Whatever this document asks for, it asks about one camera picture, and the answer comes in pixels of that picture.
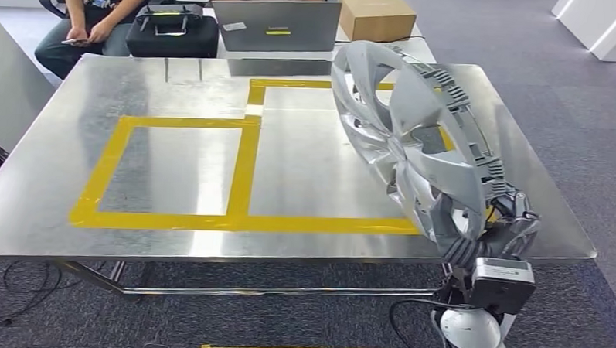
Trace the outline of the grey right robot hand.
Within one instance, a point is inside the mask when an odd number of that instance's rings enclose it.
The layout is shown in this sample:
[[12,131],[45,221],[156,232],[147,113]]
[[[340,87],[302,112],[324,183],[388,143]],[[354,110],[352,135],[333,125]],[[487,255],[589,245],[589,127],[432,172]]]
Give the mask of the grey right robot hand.
[[521,191],[494,198],[490,204],[501,217],[486,222],[479,237],[462,234],[451,216],[452,198],[441,194],[431,209],[433,238],[450,264],[468,265],[479,257],[521,261],[540,227],[538,213],[531,210],[528,196]]

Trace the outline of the person's left hand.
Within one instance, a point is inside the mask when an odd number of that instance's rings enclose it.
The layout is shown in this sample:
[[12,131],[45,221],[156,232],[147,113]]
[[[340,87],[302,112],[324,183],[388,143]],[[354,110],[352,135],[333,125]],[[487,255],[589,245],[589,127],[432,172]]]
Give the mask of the person's left hand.
[[102,43],[104,42],[108,36],[111,35],[111,32],[115,24],[112,22],[108,22],[107,20],[101,20],[96,23],[90,30],[90,36],[88,37],[88,43]]

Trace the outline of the person's right hand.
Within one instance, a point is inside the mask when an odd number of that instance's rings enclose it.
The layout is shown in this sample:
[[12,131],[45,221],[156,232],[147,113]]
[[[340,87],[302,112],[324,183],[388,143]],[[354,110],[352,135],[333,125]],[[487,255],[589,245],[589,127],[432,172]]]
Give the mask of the person's right hand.
[[62,44],[70,45],[70,46],[87,46],[89,44],[89,36],[85,29],[78,29],[73,27],[65,37]]

